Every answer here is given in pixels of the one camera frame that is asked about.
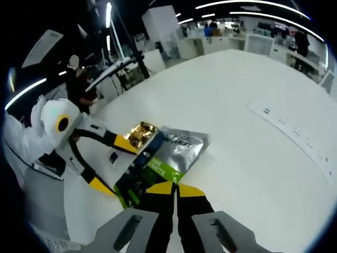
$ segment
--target ceiling light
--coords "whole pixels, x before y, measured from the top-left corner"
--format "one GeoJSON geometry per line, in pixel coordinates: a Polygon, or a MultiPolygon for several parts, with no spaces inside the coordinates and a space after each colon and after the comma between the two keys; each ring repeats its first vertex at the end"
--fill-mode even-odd
{"type": "Polygon", "coordinates": [[[317,34],[315,34],[313,31],[309,30],[308,28],[298,24],[298,23],[295,23],[295,22],[292,22],[290,20],[286,20],[285,18],[282,18],[282,17],[277,17],[277,16],[273,16],[273,15],[269,15],[269,14],[263,14],[263,13],[256,13],[256,12],[230,12],[230,14],[237,14],[237,15],[256,15],[256,16],[263,16],[263,17],[270,17],[270,18],[274,18],[274,19],[277,19],[277,20],[281,20],[281,21],[284,21],[284,22],[287,22],[289,24],[292,24],[292,25],[295,25],[305,31],[307,31],[308,33],[311,33],[312,35],[314,35],[316,38],[318,38],[320,41],[324,42],[324,39],[320,36],[318,36],[317,34]]]}
{"type": "Polygon", "coordinates": [[[245,9],[246,11],[250,12],[260,12],[261,10],[256,6],[240,6],[241,9],[245,9]]]}
{"type": "Polygon", "coordinates": [[[77,24],[77,26],[78,26],[78,30],[80,31],[82,38],[87,38],[88,34],[84,31],[84,29],[79,24],[77,24]]]}
{"type": "Polygon", "coordinates": [[[277,7],[284,8],[284,9],[287,9],[289,11],[295,12],[295,13],[300,14],[301,16],[304,16],[304,17],[306,17],[307,19],[310,20],[310,18],[308,16],[306,16],[302,12],[299,12],[297,9],[293,9],[293,8],[290,8],[290,7],[282,5],[282,4],[272,3],[272,2],[268,2],[268,1],[261,1],[261,0],[226,0],[226,1],[219,1],[219,2],[200,5],[200,6],[197,6],[196,9],[201,9],[201,8],[205,8],[205,7],[209,7],[209,6],[217,5],[217,4],[229,4],[229,3],[269,4],[269,5],[277,6],[277,7]]]}
{"type": "Polygon", "coordinates": [[[187,20],[183,20],[183,21],[181,21],[181,22],[179,22],[178,24],[184,24],[184,23],[187,23],[187,22],[189,22],[189,21],[192,21],[193,19],[192,18],[190,18],[190,19],[187,19],[187,20]]]}
{"type": "Polygon", "coordinates": [[[276,21],[275,21],[275,24],[277,24],[277,25],[280,25],[280,26],[285,26],[285,27],[288,27],[287,25],[285,25],[285,24],[282,24],[282,23],[279,23],[279,22],[276,22],[276,21]]]}
{"type": "Polygon", "coordinates": [[[325,44],[325,67],[328,68],[329,64],[329,49],[328,44],[325,44]]]}
{"type": "Polygon", "coordinates": [[[106,28],[110,27],[111,9],[112,9],[111,3],[108,2],[106,4],[106,12],[105,12],[105,27],[106,28]]]}
{"type": "Polygon", "coordinates": [[[25,94],[26,92],[30,91],[32,88],[38,86],[41,83],[44,83],[47,80],[47,78],[43,78],[40,81],[37,81],[36,83],[33,83],[31,86],[28,86],[27,88],[25,88],[23,91],[21,91],[18,95],[16,95],[15,97],[13,97],[5,106],[5,110],[7,110],[16,100],[18,100],[23,94],[25,94]]]}
{"type": "Polygon", "coordinates": [[[107,50],[110,52],[110,35],[106,37],[106,47],[107,47],[107,50]]]}
{"type": "Polygon", "coordinates": [[[14,84],[16,80],[15,68],[11,67],[8,72],[8,86],[12,93],[15,92],[14,84]]]}
{"type": "Polygon", "coordinates": [[[154,2],[156,2],[156,0],[153,0],[152,2],[150,2],[149,6],[151,6],[154,2]]]}
{"type": "Polygon", "coordinates": [[[29,55],[22,64],[22,68],[40,63],[56,43],[62,39],[63,34],[53,30],[47,30],[38,42],[33,46],[29,55]]]}
{"type": "Polygon", "coordinates": [[[203,16],[201,16],[201,17],[204,18],[204,17],[213,17],[213,16],[215,16],[215,13],[203,15],[203,16]]]}

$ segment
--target black cable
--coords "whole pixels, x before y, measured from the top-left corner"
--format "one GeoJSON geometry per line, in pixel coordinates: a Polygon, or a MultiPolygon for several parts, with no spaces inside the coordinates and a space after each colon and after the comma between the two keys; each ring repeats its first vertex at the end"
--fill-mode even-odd
{"type": "Polygon", "coordinates": [[[21,157],[19,157],[19,155],[18,155],[17,153],[14,152],[14,150],[11,148],[11,146],[9,146],[9,144],[8,144],[8,142],[5,140],[5,138],[3,138],[3,139],[4,139],[4,141],[6,142],[6,145],[7,145],[7,146],[9,147],[9,149],[11,150],[11,152],[12,152],[16,157],[18,157],[19,160],[20,160],[22,163],[24,163],[26,166],[28,166],[29,168],[33,169],[34,171],[39,172],[39,173],[41,173],[41,174],[43,174],[43,175],[45,175],[45,176],[47,176],[47,177],[50,177],[50,178],[55,179],[55,180],[57,180],[57,181],[63,181],[63,179],[54,178],[54,177],[48,175],[47,173],[44,173],[44,172],[42,172],[42,171],[39,171],[39,170],[34,169],[34,164],[33,164],[33,165],[29,165],[27,162],[25,162],[21,157]]]}

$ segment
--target person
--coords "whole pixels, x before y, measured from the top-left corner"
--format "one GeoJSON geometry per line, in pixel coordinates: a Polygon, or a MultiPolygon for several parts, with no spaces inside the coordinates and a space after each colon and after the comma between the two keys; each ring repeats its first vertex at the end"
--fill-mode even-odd
{"type": "Polygon", "coordinates": [[[205,33],[205,37],[212,36],[212,29],[209,27],[207,23],[205,24],[204,33],[205,33]]]}
{"type": "MultiPolygon", "coordinates": [[[[308,52],[309,52],[309,40],[308,40],[308,35],[306,33],[297,31],[295,34],[295,42],[297,45],[297,53],[307,57],[308,52]]],[[[299,70],[301,72],[303,72],[304,74],[307,74],[307,72],[312,68],[310,67],[307,63],[305,63],[303,60],[301,59],[296,59],[294,68],[296,70],[299,70]]]]}
{"type": "Polygon", "coordinates": [[[217,27],[217,24],[215,22],[210,23],[210,28],[211,28],[212,36],[215,36],[215,37],[221,37],[222,36],[221,31],[217,27]]]}
{"type": "Polygon", "coordinates": [[[80,112],[90,114],[89,107],[95,103],[94,100],[97,98],[96,89],[85,93],[90,84],[85,79],[86,69],[80,69],[78,64],[78,57],[72,55],[66,70],[68,99],[79,108],[80,112]]]}
{"type": "Polygon", "coordinates": [[[308,35],[306,33],[298,31],[295,34],[295,41],[298,47],[297,52],[300,55],[307,57],[308,52],[309,52],[309,45],[310,45],[309,40],[308,40],[308,35]]]}
{"type": "Polygon", "coordinates": [[[246,26],[244,25],[244,21],[240,21],[240,30],[242,32],[246,32],[246,26]]]}

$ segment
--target white countertop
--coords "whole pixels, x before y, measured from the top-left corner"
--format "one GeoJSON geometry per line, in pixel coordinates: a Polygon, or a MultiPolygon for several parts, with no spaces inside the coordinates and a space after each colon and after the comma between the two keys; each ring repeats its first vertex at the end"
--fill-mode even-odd
{"type": "Polygon", "coordinates": [[[310,65],[314,69],[316,69],[319,72],[319,74],[323,74],[324,73],[323,72],[324,70],[319,65],[317,65],[316,63],[310,61],[307,57],[304,57],[303,55],[300,55],[297,52],[291,51],[290,49],[286,48],[285,46],[274,44],[273,47],[276,48],[276,49],[278,49],[278,50],[284,50],[284,51],[286,51],[286,53],[288,53],[288,54],[290,54],[290,55],[292,55],[294,57],[297,57],[300,60],[306,62],[308,65],[310,65]]]}
{"type": "MultiPolygon", "coordinates": [[[[266,249],[303,252],[332,214],[336,190],[294,142],[247,108],[261,95],[274,98],[275,106],[288,110],[337,153],[337,104],[323,89],[284,64],[236,50],[163,71],[112,101],[99,117],[116,133],[127,133],[140,121],[209,133],[210,146],[182,183],[204,191],[215,211],[253,230],[266,249]]],[[[109,168],[109,148],[85,138],[78,146],[111,181],[123,173],[109,168]]],[[[78,178],[65,179],[72,240],[92,240],[95,229],[121,210],[116,198],[94,192],[78,178]]],[[[167,252],[182,252],[178,237],[172,238],[167,252]]]]}

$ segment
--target black pole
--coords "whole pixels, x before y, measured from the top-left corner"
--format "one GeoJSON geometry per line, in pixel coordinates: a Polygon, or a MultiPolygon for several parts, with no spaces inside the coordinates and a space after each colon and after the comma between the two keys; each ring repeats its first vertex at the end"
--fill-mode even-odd
{"type": "Polygon", "coordinates": [[[135,57],[135,59],[136,59],[136,61],[138,63],[138,66],[139,66],[140,70],[142,71],[142,74],[143,74],[144,78],[148,79],[148,78],[150,78],[150,75],[149,75],[149,73],[147,71],[147,67],[145,66],[145,64],[143,62],[142,52],[138,51],[134,40],[130,37],[129,33],[127,32],[127,29],[126,29],[126,27],[124,25],[124,22],[123,22],[123,20],[122,20],[122,18],[120,16],[120,14],[118,13],[117,8],[115,8],[115,10],[116,10],[116,14],[117,14],[118,18],[120,19],[120,21],[122,23],[123,29],[124,29],[124,31],[126,33],[128,41],[129,41],[129,46],[130,46],[130,48],[131,48],[131,50],[133,52],[133,55],[134,55],[134,57],[135,57]]]}

